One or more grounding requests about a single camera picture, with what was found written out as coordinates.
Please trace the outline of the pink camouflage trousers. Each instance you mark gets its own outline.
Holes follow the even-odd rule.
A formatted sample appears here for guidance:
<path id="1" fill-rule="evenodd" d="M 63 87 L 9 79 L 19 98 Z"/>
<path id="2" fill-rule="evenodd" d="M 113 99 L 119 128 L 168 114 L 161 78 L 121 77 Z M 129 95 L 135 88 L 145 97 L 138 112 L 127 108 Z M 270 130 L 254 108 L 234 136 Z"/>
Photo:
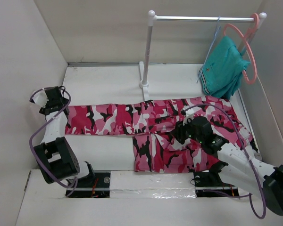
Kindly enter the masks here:
<path id="1" fill-rule="evenodd" d="M 188 173 L 210 169 L 217 158 L 200 144 L 178 143 L 171 135 L 175 124 L 191 107 L 211 123 L 213 131 L 237 147 L 254 145 L 252 134 L 238 120 L 228 100 L 216 97 L 149 100 L 136 104 L 69 107 L 67 135 L 129 135 L 133 138 L 136 172 Z"/>

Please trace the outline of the blue wire hanger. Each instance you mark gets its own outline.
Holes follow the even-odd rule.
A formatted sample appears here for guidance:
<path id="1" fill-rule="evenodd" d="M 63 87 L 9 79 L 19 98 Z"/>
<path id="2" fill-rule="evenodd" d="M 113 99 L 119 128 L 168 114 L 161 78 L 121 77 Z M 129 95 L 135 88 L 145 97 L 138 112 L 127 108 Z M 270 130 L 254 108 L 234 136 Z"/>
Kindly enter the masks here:
<path id="1" fill-rule="evenodd" d="M 198 83 L 199 80 L 200 80 L 200 76 L 201 76 L 201 73 L 202 73 L 202 71 L 203 71 L 203 66 L 204 66 L 205 63 L 207 62 L 208 57 L 209 57 L 209 54 L 210 54 L 210 52 L 211 52 L 211 50 L 212 50 L 212 48 L 213 48 L 213 45 L 215 44 L 216 39 L 217 39 L 217 37 L 218 37 L 218 35 L 219 35 L 220 29 L 221 29 L 221 26 L 219 25 L 220 17 L 221 17 L 221 16 L 219 16 L 218 19 L 217 19 L 216 26 L 215 26 L 215 31 L 214 31 L 214 35 L 213 35 L 213 40 L 212 40 L 212 42 L 211 42 L 211 44 L 210 44 L 210 46 L 209 46 L 209 49 L 208 49 L 207 55 L 206 55 L 206 57 L 205 57 L 204 63 L 203 63 L 203 65 L 202 65 L 202 67 L 200 68 L 199 72 L 198 72 L 198 78 L 197 78 L 196 83 Z"/>

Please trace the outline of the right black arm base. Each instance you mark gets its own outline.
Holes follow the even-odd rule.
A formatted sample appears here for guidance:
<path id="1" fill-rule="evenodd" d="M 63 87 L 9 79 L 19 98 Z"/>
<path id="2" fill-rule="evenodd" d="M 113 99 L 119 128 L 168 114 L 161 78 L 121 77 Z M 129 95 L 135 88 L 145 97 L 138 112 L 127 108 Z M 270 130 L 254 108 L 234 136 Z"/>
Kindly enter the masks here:
<path id="1" fill-rule="evenodd" d="M 194 172 L 194 178 L 190 181 L 195 185 L 195 194 L 200 197 L 222 197 L 222 193 L 229 196 L 239 196 L 236 186 L 224 183 L 219 175 L 208 170 L 202 172 Z"/>

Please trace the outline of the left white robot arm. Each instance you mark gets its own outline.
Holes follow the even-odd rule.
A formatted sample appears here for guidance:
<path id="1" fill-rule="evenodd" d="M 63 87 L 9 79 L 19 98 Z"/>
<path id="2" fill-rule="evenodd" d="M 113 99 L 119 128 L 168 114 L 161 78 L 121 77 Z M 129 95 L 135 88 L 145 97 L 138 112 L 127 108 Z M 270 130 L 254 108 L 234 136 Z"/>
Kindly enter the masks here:
<path id="1" fill-rule="evenodd" d="M 64 188 L 92 187 L 96 175 L 91 164 L 86 162 L 88 170 L 77 178 L 79 162 L 65 138 L 70 101 L 64 86 L 42 88 L 31 95 L 30 102 L 40 107 L 39 113 L 46 122 L 32 134 L 29 145 L 47 184 L 58 183 Z"/>

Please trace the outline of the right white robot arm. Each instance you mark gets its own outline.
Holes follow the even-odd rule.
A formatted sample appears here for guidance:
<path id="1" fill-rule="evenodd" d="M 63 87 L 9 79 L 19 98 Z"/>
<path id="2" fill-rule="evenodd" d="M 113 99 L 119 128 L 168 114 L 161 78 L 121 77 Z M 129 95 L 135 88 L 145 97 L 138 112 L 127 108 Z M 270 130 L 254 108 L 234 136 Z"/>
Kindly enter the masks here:
<path id="1" fill-rule="evenodd" d="M 210 168 L 210 183 L 237 186 L 263 198 L 270 211 L 283 216 L 283 165 L 276 167 L 251 157 L 215 134 L 209 121 L 202 116 L 177 122 L 171 134 L 182 145 L 195 141 L 206 154 L 219 160 Z"/>

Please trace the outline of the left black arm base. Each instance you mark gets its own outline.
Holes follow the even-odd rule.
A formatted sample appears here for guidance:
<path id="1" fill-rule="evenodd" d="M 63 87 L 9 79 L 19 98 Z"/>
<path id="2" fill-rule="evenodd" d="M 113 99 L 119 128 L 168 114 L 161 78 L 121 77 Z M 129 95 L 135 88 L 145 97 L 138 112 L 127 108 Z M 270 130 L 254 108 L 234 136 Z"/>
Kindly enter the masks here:
<path id="1" fill-rule="evenodd" d="M 78 179 L 75 190 L 71 193 L 72 188 L 69 188 L 65 195 L 68 198 L 109 198 L 110 177 L 110 171 L 95 171 L 94 176 L 90 173 Z"/>

